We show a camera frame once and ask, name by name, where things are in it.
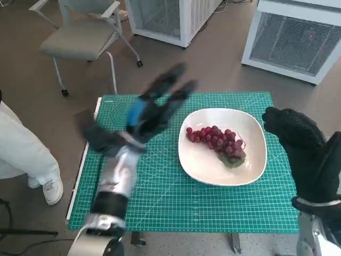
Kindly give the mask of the black left hand blue tape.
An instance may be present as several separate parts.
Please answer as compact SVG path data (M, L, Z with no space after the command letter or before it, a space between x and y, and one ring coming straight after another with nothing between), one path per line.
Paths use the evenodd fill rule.
M168 126L174 113L183 105L197 87L197 81L191 80L173 92L164 105L158 105L157 99L173 87L185 73L186 64L178 63L159 75L149 88L136 98L127 115L126 132L136 141L145 144Z

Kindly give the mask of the black gloved right hand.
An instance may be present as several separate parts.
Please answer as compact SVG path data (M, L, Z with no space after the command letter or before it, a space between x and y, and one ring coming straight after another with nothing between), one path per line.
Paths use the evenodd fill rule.
M326 139L315 121L292 109L268 107L262 119L287 153L297 196L310 203L337 200L340 132Z

